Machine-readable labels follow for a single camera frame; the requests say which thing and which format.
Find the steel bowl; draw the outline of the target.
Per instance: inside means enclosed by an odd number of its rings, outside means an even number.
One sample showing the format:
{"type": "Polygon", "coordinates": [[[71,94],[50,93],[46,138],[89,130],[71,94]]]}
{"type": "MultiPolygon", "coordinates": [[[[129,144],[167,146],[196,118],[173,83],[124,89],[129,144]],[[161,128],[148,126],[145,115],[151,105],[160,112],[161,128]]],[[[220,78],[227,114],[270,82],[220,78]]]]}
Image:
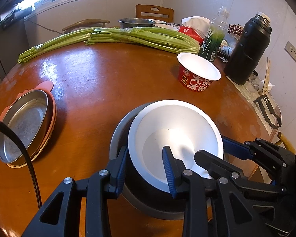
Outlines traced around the steel bowl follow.
{"type": "MultiPolygon", "coordinates": [[[[132,121],[150,104],[152,103],[133,109],[119,122],[110,143],[110,159],[115,159],[123,146],[128,147],[128,134],[132,121]]],[[[184,217],[185,205],[181,197],[179,195],[173,197],[169,191],[163,192],[147,183],[135,169],[130,156],[122,194],[132,206],[151,217],[165,220],[180,220],[184,217]]]]}

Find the large red paper bowl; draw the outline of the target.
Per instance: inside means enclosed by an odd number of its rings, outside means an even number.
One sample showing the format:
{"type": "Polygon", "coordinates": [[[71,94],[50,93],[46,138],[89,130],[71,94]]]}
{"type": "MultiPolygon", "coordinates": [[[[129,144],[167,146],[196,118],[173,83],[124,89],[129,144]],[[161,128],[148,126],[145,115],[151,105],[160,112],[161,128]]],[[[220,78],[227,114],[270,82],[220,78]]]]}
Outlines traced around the large red paper bowl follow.
{"type": "Polygon", "coordinates": [[[168,192],[162,148],[169,146],[185,168],[208,178],[194,154],[205,150],[223,158],[223,141],[212,119],[198,107],[178,100],[154,102],[134,118],[128,134],[129,155],[137,172],[151,186],[168,192]]]}

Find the small red paper bowl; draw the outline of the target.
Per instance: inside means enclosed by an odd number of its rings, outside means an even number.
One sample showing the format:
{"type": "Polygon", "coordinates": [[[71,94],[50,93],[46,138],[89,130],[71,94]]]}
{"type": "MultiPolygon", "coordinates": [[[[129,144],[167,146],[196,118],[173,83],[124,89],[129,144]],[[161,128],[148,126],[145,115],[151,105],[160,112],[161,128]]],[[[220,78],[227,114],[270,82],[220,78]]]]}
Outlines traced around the small red paper bowl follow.
{"type": "Polygon", "coordinates": [[[179,62],[179,82],[193,92],[202,92],[215,81],[221,79],[218,68],[208,60],[191,53],[177,55],[179,62]]]}

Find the steel pan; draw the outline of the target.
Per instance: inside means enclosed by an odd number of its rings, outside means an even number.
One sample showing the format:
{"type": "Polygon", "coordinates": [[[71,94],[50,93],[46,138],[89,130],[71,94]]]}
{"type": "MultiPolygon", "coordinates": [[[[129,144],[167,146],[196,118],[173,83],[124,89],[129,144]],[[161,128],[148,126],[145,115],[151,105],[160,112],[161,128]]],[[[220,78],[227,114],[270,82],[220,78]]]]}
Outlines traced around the steel pan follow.
{"type": "MultiPolygon", "coordinates": [[[[19,137],[31,157],[43,142],[51,116],[52,109],[47,93],[34,89],[16,99],[1,121],[19,137]]],[[[1,132],[0,160],[12,165],[25,162],[16,144],[1,132]]]]}

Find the pink chicken-shaped plate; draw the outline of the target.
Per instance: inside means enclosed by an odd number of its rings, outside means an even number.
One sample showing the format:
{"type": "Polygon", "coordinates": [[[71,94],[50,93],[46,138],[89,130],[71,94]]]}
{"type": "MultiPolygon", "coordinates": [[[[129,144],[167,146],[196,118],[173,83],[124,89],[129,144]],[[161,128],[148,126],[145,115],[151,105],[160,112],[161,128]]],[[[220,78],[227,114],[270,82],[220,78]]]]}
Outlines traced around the pink chicken-shaped plate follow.
{"type": "Polygon", "coordinates": [[[19,93],[0,115],[0,121],[20,138],[32,161],[43,151],[54,130],[56,104],[51,93],[53,86],[53,82],[48,80],[19,93]]]}

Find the black metal clip tool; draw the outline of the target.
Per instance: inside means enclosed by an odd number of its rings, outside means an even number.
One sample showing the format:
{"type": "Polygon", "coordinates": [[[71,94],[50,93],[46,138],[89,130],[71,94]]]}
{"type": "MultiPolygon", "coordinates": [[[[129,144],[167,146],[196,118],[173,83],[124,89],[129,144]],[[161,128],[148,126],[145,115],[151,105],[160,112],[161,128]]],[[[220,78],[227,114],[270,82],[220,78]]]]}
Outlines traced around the black metal clip tool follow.
{"type": "Polygon", "coordinates": [[[281,117],[275,112],[270,99],[266,94],[259,96],[253,101],[260,109],[264,120],[270,125],[274,130],[281,127],[282,121],[281,117]]]}

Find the wooden chopsticks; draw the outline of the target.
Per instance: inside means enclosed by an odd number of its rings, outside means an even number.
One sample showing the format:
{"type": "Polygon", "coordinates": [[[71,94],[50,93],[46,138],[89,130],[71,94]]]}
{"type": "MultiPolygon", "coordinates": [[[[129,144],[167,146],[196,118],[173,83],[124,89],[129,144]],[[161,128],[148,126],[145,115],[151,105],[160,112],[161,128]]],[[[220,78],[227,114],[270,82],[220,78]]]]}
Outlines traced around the wooden chopsticks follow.
{"type": "Polygon", "coordinates": [[[268,92],[268,86],[269,86],[269,82],[270,82],[270,69],[271,69],[271,60],[269,58],[267,58],[264,85],[263,85],[263,88],[261,91],[262,95],[265,95],[268,92]]]}

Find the black thermos flask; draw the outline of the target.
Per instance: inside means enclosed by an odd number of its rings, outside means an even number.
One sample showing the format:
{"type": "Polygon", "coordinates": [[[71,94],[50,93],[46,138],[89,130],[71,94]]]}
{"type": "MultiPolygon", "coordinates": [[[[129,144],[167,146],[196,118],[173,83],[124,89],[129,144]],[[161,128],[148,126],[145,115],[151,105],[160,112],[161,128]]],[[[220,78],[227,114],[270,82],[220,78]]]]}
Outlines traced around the black thermos flask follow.
{"type": "Polygon", "coordinates": [[[257,12],[244,26],[224,72],[233,82],[244,85],[270,43],[272,28],[270,18],[257,12]]]}

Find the green plastic bottle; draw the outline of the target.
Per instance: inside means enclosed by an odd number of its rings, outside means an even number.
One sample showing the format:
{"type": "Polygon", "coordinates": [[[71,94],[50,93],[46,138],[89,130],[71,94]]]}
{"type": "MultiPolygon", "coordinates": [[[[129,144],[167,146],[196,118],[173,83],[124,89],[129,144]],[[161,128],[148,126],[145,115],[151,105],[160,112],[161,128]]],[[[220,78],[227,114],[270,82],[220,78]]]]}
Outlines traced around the green plastic bottle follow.
{"type": "Polygon", "coordinates": [[[219,46],[225,37],[228,30],[229,11],[227,7],[222,6],[217,13],[217,16],[210,21],[210,26],[207,34],[200,46],[199,56],[213,62],[219,46]]]}

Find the right celery bunch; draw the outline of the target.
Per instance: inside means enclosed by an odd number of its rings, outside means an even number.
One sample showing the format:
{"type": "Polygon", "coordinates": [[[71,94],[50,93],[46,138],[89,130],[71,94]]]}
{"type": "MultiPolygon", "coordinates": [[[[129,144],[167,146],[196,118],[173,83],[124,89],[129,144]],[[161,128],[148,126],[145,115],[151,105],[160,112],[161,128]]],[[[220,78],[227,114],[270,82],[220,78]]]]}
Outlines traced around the right celery bunch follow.
{"type": "Polygon", "coordinates": [[[192,37],[160,27],[97,28],[85,43],[133,43],[174,54],[198,54],[200,49],[192,37]]]}

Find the left celery bunch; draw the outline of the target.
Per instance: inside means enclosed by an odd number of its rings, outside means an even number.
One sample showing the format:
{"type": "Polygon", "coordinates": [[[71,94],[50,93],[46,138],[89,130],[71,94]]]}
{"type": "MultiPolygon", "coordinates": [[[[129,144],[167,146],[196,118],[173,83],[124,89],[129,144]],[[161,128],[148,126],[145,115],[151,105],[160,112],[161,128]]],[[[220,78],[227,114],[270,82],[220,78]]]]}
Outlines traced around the left celery bunch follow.
{"type": "Polygon", "coordinates": [[[31,60],[32,58],[35,58],[49,51],[59,49],[78,42],[86,41],[90,37],[90,34],[95,29],[98,29],[98,28],[100,27],[89,27],[89,28],[79,29],[67,34],[63,34],[56,38],[53,38],[52,40],[48,40],[42,44],[34,45],[32,48],[19,54],[17,62],[19,64],[22,64],[31,60]]]}

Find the curved-back wooden chair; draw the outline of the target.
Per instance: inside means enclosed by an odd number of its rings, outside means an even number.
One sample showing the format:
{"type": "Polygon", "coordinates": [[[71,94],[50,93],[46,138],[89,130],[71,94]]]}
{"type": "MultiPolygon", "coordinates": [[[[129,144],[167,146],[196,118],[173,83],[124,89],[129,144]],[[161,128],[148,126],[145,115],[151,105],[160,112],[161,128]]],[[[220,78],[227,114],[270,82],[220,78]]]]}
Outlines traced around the curved-back wooden chair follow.
{"type": "Polygon", "coordinates": [[[95,26],[105,27],[106,24],[109,24],[109,23],[110,23],[109,20],[104,20],[104,19],[84,19],[63,28],[62,32],[64,34],[67,34],[77,28],[95,27],[95,26]]]}

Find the far steel pot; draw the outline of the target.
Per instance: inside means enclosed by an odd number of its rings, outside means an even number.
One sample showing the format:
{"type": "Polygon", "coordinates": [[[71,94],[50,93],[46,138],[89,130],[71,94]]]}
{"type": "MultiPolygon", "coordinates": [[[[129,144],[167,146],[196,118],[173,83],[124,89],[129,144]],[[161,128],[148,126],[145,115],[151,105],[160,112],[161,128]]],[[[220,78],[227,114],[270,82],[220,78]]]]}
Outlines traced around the far steel pot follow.
{"type": "Polygon", "coordinates": [[[119,20],[121,28],[153,27],[155,21],[143,18],[123,18],[119,20]]]}

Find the wooden chair with cutout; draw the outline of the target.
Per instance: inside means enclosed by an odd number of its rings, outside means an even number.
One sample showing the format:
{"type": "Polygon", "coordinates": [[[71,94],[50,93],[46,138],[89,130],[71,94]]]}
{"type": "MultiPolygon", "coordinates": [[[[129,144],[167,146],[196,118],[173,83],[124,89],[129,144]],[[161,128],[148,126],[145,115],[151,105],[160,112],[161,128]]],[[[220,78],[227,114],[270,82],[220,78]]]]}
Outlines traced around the wooden chair with cutout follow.
{"type": "Polygon", "coordinates": [[[172,23],[174,10],[157,5],[137,4],[135,6],[136,18],[161,20],[172,23]]]}

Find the wall power socket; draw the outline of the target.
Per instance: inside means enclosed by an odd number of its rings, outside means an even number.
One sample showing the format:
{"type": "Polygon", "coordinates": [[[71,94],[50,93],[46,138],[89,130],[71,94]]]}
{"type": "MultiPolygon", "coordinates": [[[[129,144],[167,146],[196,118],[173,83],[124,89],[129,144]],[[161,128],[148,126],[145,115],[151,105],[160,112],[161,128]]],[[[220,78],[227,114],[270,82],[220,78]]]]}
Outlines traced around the wall power socket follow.
{"type": "Polygon", "coordinates": [[[296,48],[289,41],[285,45],[285,51],[296,63],[296,48]]]}

